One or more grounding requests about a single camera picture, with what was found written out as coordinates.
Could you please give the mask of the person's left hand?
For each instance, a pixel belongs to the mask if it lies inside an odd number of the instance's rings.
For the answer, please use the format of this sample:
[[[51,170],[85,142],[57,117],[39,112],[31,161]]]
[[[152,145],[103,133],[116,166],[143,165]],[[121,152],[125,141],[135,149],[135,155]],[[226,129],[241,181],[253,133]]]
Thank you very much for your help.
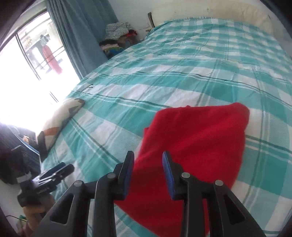
[[[31,236],[42,220],[41,214],[47,213],[55,204],[54,197],[51,194],[49,194],[47,198],[48,202],[45,206],[42,205],[40,201],[36,201],[22,207],[27,221],[22,229],[19,230],[19,236]]]

